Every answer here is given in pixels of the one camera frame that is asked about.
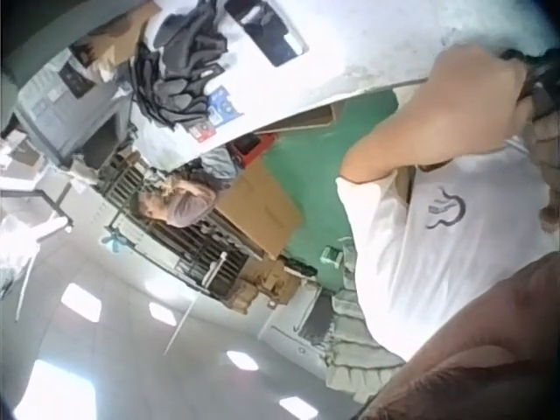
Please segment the cardboard box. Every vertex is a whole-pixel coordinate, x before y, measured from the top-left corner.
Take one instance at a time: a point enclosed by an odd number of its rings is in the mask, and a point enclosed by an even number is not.
[[[71,50],[84,67],[94,65],[111,71],[134,56],[144,24],[160,11],[154,2],[144,3],[97,28]]]
[[[240,277],[252,283],[268,296],[276,305],[286,305],[294,296],[301,279],[284,270],[279,260],[264,258],[262,261],[249,260]]]
[[[271,259],[280,255],[302,223],[301,212],[261,159],[237,178],[216,209]]]
[[[308,130],[328,127],[340,118],[343,106],[344,102],[339,101],[323,107],[310,109],[309,111],[273,122],[266,127],[258,129],[255,133],[278,133],[282,131]]]

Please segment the green mat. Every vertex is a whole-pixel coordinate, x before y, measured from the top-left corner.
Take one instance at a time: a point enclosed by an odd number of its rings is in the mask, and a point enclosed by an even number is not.
[[[287,251],[317,268],[318,280],[328,289],[339,289],[342,275],[319,261],[321,252],[326,245],[341,248],[338,239],[351,234],[334,182],[340,162],[350,146],[396,108],[392,91],[350,99],[334,125],[283,134],[264,155],[264,163],[304,217]]]

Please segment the fluorescent light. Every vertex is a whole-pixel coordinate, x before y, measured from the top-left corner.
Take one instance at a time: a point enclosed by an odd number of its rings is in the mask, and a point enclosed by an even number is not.
[[[315,407],[297,396],[284,398],[278,402],[283,409],[292,414],[297,420],[312,420],[319,413]]]
[[[156,304],[154,302],[151,302],[150,303],[150,313],[151,313],[152,317],[154,317],[158,321],[161,321],[161,322],[167,324],[168,326],[176,326],[177,325],[177,320],[173,316],[173,312],[171,312],[167,308],[164,308],[161,304]]]
[[[102,313],[102,301],[78,284],[70,283],[60,301],[74,312],[91,322],[99,322]]]
[[[42,360],[36,360],[17,420],[56,417],[59,420],[95,420],[95,388],[90,381]]]
[[[227,357],[241,370],[256,371],[259,370],[259,365],[256,364],[248,354],[242,352],[232,352],[226,353]]]

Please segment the desk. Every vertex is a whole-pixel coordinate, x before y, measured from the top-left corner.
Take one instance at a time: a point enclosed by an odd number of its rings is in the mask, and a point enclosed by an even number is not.
[[[170,11],[196,0],[157,0],[153,37]],[[269,0],[307,44],[302,56],[273,67],[235,21],[220,30],[229,40],[227,71],[207,85],[225,88],[238,116],[198,142],[182,128],[160,129],[133,112],[137,146],[156,167],[170,170],[242,134],[307,109],[425,78],[434,58],[457,42],[496,51],[515,46],[538,54],[556,43],[545,16],[529,0]]]

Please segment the shirt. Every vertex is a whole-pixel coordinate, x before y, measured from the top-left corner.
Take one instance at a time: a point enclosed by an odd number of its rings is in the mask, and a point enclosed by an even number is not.
[[[205,199],[190,192],[178,194],[171,198],[166,222],[175,228],[191,226],[212,211],[214,202],[208,205]]]
[[[337,179],[367,327],[406,361],[464,306],[558,249],[538,218],[548,187],[521,140],[511,142],[417,171],[408,211],[394,173],[360,185]]]

